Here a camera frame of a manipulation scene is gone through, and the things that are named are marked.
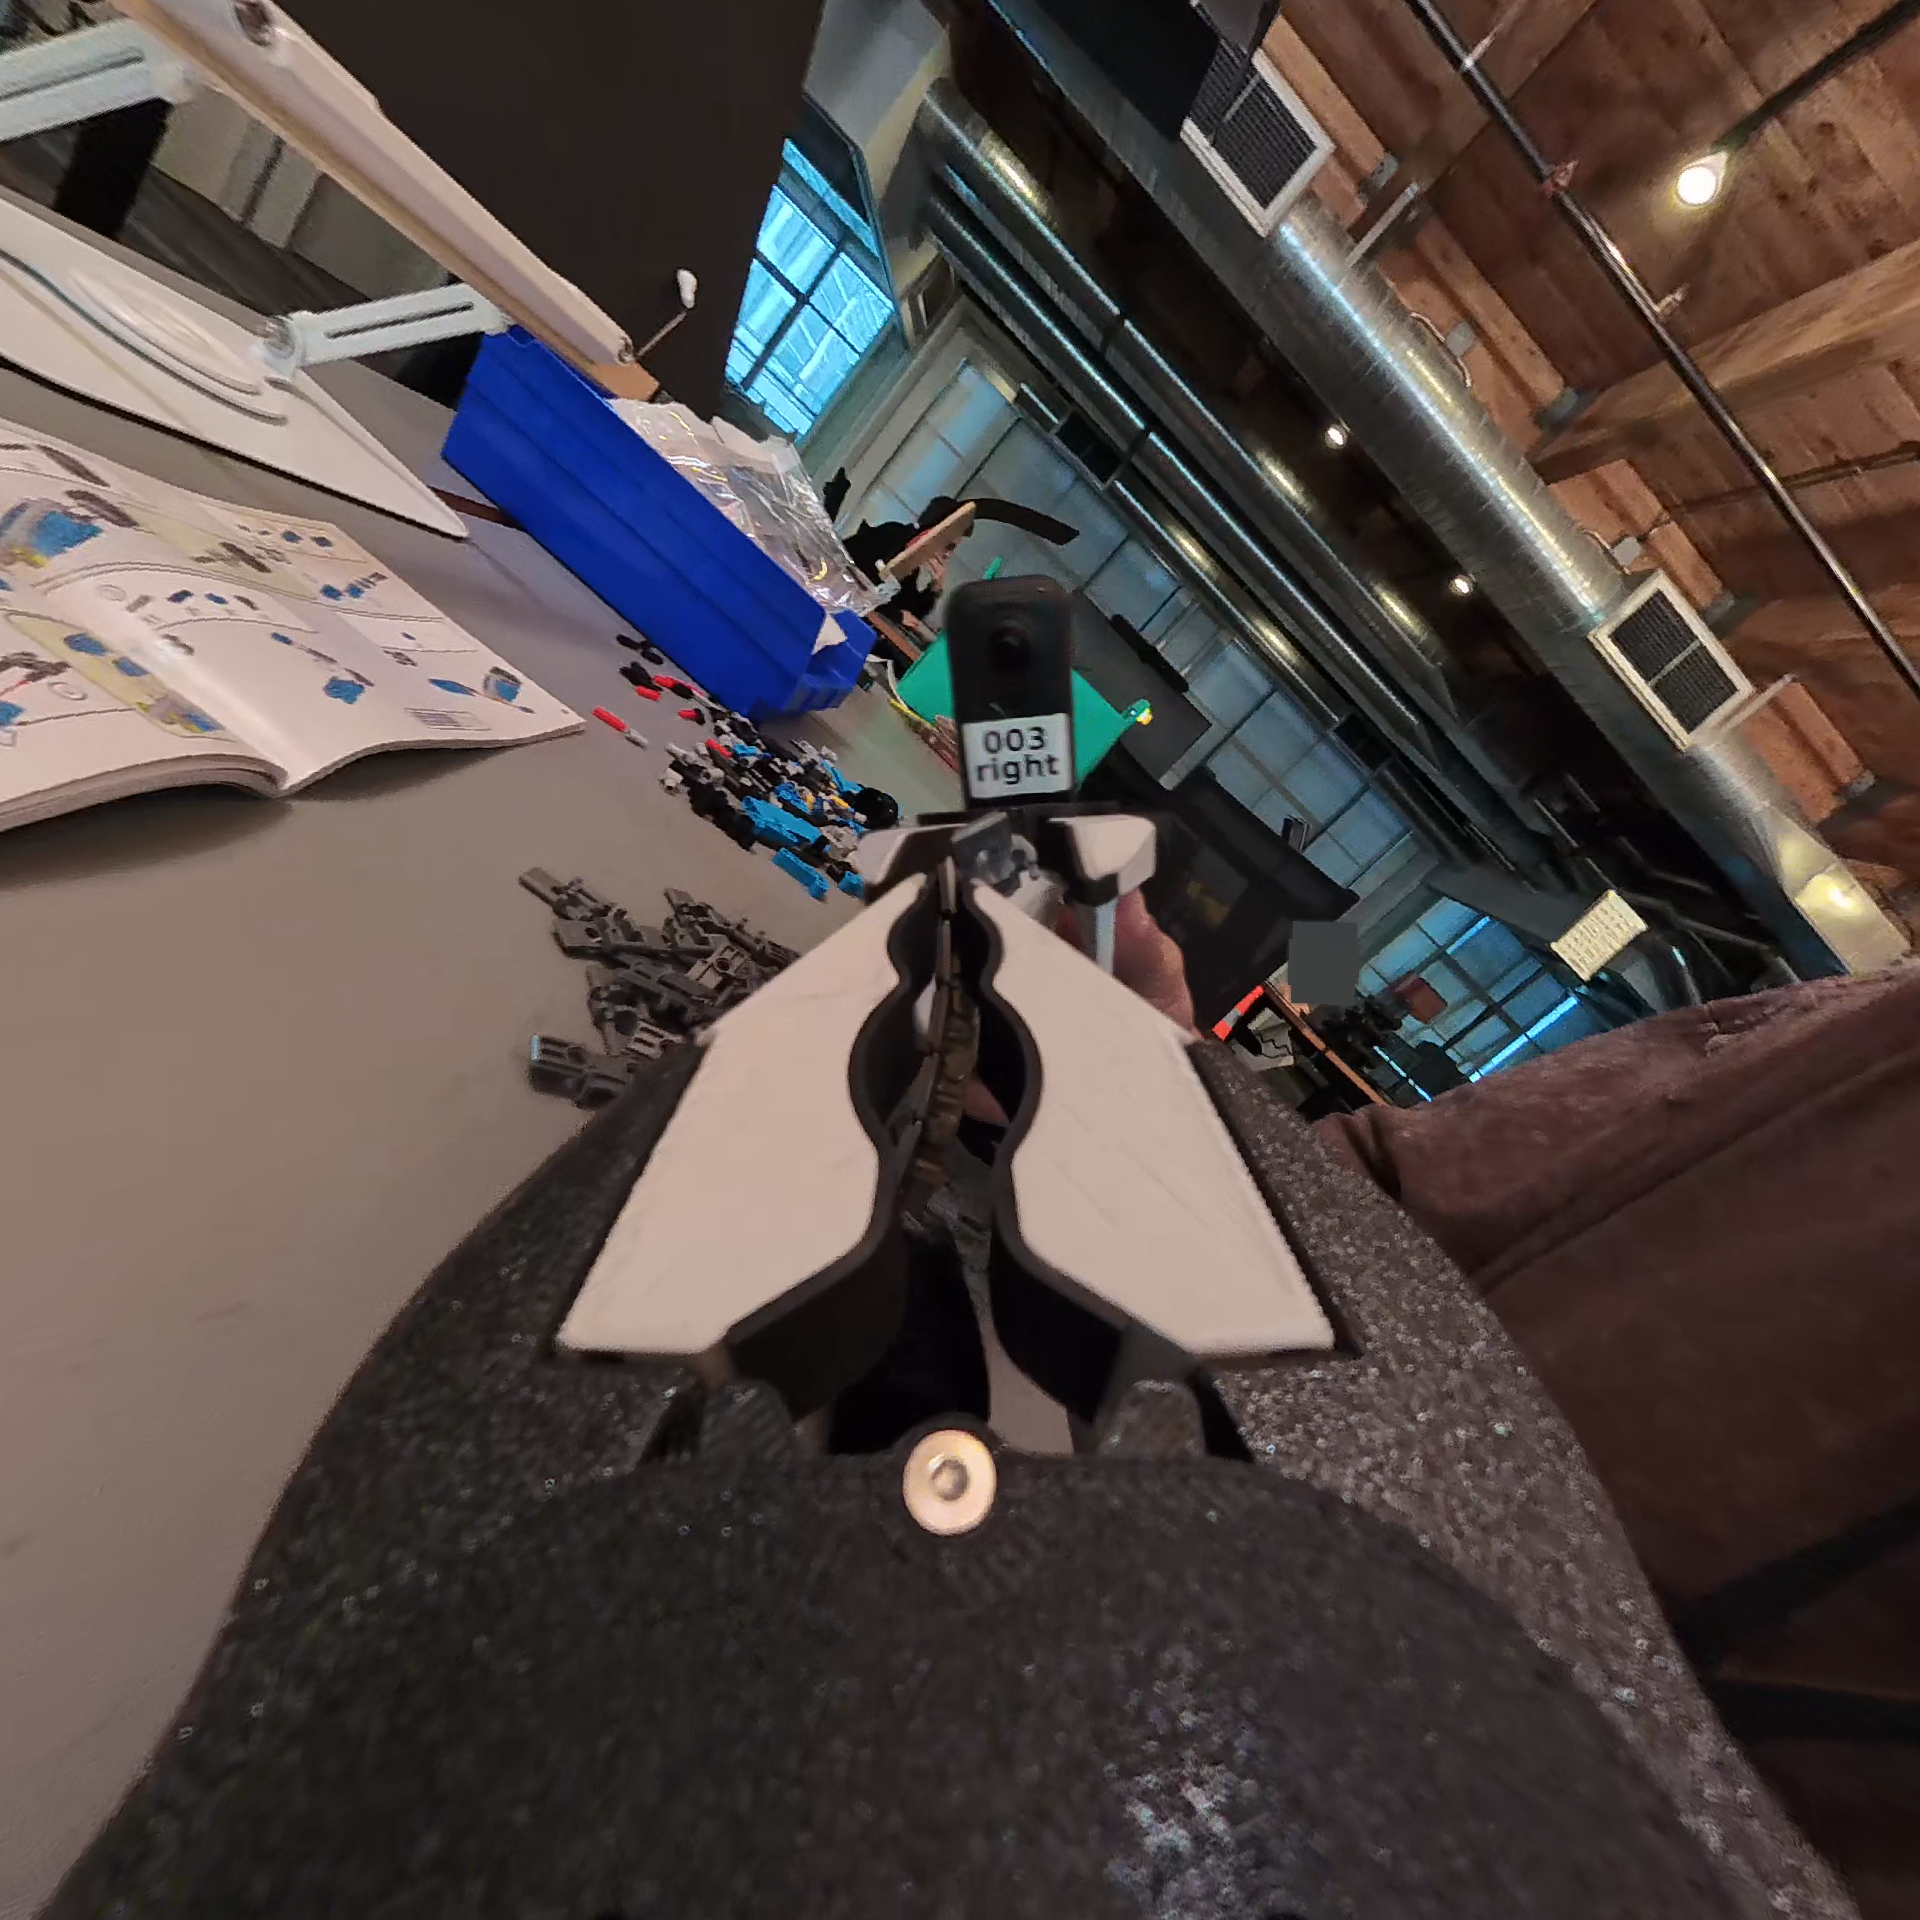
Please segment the silver ventilation duct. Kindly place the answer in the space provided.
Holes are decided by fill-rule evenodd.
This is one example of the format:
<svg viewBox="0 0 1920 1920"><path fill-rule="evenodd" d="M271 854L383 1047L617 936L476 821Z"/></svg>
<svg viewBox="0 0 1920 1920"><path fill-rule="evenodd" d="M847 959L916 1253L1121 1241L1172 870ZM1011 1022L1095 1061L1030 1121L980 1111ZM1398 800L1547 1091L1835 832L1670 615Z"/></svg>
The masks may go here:
<svg viewBox="0 0 1920 1920"><path fill-rule="evenodd" d="M1199 463L1291 555L1294 565L1356 603L1356 617L1398 646L1412 685L1446 719L1460 708L1443 691L1436 639L1401 608L1379 574L1351 558L1310 502L1303 481L1281 479L1274 454L1234 437L1228 420L1175 369L1126 316L1116 294L1069 249L1039 185L1022 169L956 87L933 81L916 111L916 139L933 169L925 216L980 268L999 268L1038 288L1039 316L1151 417L1186 437ZM1194 212L1194 181L1205 172L1190 151L1171 152L1150 137L1125 151L1166 163L1171 209L1202 262L1225 270L1231 291L1254 300L1271 344L1331 405L1348 439L1380 468L1418 520L1438 537L1494 613L1524 639L1545 673L1623 756L1651 795L1729 872L1807 974L1867 974L1897 963L1907 936L1886 918L1861 878L1818 832L1807 804L1781 769L1785 743L1767 726L1790 719L1779 680L1756 687L1750 708L1690 752L1674 748L1604 661L1589 633L1644 574L1627 574L1577 524L1517 445L1421 335L1414 313L1375 270L1335 262L1325 221L1290 216L1275 239L1254 238L1239 216Z"/></svg>

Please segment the grey desk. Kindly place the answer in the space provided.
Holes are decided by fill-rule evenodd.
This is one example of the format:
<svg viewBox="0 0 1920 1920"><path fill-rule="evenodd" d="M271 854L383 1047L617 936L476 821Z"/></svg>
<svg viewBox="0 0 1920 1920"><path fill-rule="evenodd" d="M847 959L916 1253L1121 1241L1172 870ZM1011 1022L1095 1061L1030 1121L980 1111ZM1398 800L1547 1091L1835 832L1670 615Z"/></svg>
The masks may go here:
<svg viewBox="0 0 1920 1920"><path fill-rule="evenodd" d="M468 1230L587 1121L525 1085L586 984L519 875L686 888L807 948L812 900L658 785L630 623L498 519L466 542L101 416L4 416L335 520L579 710L274 803L171 788L4 833L4 1915L34 1915L180 1702L311 1433Z"/></svg>

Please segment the pile of grey track links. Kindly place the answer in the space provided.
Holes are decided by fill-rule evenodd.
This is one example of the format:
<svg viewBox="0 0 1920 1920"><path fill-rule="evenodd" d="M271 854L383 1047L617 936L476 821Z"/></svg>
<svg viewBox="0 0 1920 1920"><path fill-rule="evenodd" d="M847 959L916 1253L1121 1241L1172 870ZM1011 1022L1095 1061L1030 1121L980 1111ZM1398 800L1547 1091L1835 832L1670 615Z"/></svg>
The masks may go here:
<svg viewBox="0 0 1920 1920"><path fill-rule="evenodd" d="M586 969L593 1041L534 1036L532 1091L595 1111L637 1071L700 1040L721 1016L798 963L798 951L681 888L655 925L582 879L530 868L519 887L550 915L556 945Z"/></svg>

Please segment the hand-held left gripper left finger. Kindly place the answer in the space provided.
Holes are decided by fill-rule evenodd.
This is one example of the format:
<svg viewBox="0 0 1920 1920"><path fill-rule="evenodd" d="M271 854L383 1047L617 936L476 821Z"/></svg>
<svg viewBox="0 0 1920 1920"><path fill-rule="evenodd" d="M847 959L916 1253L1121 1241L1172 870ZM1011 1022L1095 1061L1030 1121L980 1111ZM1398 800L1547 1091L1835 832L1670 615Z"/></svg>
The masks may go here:
<svg viewBox="0 0 1920 1920"><path fill-rule="evenodd" d="M561 1320L625 1359L877 1359L905 1311L900 1191L923 1115L931 878L730 1013Z"/></svg>

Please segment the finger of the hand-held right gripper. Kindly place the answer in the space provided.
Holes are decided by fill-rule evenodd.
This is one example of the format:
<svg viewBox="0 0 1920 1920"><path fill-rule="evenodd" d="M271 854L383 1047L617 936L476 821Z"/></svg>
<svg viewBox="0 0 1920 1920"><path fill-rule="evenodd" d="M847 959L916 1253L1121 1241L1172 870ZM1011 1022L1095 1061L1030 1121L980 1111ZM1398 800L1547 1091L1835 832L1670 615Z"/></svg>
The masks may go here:
<svg viewBox="0 0 1920 1920"><path fill-rule="evenodd" d="M1083 955L1116 971L1121 900L1146 885L1146 821L1039 821L1038 852Z"/></svg>
<svg viewBox="0 0 1920 1920"><path fill-rule="evenodd" d="M956 825L899 825L867 832L855 847L862 900L938 870L954 854Z"/></svg>

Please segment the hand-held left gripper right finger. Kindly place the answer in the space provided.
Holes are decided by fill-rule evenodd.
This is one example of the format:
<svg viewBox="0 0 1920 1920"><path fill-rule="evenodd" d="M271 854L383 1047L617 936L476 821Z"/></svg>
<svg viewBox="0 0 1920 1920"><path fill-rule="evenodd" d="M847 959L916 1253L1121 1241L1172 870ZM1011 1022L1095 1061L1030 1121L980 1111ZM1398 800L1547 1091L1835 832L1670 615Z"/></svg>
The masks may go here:
<svg viewBox="0 0 1920 1920"><path fill-rule="evenodd" d="M996 891L962 887L977 1076L1006 1115L989 1293L1013 1364L1075 1419L1143 1377L1206 1383L1338 1349L1205 1052Z"/></svg>

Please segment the person's right hand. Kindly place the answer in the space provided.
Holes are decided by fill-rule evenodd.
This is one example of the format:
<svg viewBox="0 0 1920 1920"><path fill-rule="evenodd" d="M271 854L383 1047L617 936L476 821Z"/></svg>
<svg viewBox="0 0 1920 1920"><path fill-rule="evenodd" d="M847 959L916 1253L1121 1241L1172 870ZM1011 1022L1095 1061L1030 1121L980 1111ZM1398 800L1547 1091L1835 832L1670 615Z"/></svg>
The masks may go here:
<svg viewBox="0 0 1920 1920"><path fill-rule="evenodd" d="M1113 976L1189 1038L1198 1036L1183 955L1151 917L1143 891L1116 903Z"/></svg>

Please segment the heap of mixed coloured bricks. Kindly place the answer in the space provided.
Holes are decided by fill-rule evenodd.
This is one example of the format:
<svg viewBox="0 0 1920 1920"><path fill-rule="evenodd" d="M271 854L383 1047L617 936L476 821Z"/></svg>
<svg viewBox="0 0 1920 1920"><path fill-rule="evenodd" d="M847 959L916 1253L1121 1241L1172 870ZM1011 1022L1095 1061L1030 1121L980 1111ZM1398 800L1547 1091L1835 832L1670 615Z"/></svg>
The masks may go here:
<svg viewBox="0 0 1920 1920"><path fill-rule="evenodd" d="M766 852L809 897L863 897L858 851L902 821L889 788L858 781L827 750L772 740L727 708L686 702L674 712L693 736L665 748L665 792L734 846Z"/></svg>

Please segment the scattered black and red pins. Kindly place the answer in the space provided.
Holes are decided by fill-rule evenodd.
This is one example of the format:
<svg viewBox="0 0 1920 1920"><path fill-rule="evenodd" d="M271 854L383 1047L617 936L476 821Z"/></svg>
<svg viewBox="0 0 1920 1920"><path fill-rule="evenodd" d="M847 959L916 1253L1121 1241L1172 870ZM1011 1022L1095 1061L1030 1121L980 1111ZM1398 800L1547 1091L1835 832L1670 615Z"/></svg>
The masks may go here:
<svg viewBox="0 0 1920 1920"><path fill-rule="evenodd" d="M595 708L629 732L700 750L727 736L725 710L665 646L630 627L615 627L603 648Z"/></svg>

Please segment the white wall sign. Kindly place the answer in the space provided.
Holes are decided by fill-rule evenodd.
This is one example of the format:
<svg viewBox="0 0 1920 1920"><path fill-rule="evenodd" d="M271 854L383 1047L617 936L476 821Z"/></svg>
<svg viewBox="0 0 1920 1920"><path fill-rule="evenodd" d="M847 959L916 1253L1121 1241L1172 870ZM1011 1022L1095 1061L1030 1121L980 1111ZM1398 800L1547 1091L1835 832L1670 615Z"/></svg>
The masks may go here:
<svg viewBox="0 0 1920 1920"><path fill-rule="evenodd" d="M1590 982L1644 935L1649 935L1644 915L1617 888L1609 888L1587 903L1570 925L1553 936L1547 951L1577 980Z"/></svg>

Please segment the black partition panel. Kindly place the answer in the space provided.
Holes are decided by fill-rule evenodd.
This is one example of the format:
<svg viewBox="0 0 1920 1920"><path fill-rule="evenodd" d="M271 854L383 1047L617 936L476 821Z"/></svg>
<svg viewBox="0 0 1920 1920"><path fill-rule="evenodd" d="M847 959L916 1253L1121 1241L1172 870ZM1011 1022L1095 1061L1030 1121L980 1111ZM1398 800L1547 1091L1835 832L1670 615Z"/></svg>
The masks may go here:
<svg viewBox="0 0 1920 1920"><path fill-rule="evenodd" d="M710 416L823 3L292 3L401 133Z"/></svg>

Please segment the open instruction booklet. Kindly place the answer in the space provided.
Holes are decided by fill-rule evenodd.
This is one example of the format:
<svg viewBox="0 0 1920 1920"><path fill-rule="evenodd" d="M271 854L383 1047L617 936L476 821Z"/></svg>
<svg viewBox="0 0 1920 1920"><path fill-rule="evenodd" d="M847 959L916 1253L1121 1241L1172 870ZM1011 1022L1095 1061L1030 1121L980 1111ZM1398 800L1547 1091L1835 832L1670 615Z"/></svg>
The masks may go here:
<svg viewBox="0 0 1920 1920"><path fill-rule="evenodd" d="M3 427L3 828L586 719L343 528Z"/></svg>

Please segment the blue plastic bin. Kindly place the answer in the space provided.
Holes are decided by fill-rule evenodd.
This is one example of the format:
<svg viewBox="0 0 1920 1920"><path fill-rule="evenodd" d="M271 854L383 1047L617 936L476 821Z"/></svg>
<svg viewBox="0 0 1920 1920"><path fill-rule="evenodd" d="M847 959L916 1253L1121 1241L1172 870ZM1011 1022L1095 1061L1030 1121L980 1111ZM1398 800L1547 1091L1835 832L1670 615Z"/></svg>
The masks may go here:
<svg viewBox="0 0 1920 1920"><path fill-rule="evenodd" d="M721 704L767 721L855 687L874 628L813 601L534 335L483 341L443 459Z"/></svg>

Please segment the clear plastic bags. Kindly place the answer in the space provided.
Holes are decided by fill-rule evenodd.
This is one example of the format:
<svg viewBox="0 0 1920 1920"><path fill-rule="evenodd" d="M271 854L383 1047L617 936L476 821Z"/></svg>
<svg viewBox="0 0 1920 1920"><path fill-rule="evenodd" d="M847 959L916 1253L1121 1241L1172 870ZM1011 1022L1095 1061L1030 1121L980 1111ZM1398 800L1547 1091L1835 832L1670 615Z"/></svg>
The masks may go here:
<svg viewBox="0 0 1920 1920"><path fill-rule="evenodd" d="M612 398L609 406L826 609L867 617L882 603L889 588L853 561L790 441L754 439L676 401Z"/></svg>

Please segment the large paned window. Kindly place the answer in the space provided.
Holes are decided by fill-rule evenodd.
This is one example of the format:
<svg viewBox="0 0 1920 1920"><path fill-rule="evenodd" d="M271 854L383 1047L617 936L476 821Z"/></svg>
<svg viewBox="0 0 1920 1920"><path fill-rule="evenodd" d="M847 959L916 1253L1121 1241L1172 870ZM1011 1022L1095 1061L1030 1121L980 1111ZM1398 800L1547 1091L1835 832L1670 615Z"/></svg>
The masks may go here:
<svg viewBox="0 0 1920 1920"><path fill-rule="evenodd" d="M858 164L788 137L727 350L727 396L804 441L875 344L897 288Z"/></svg>

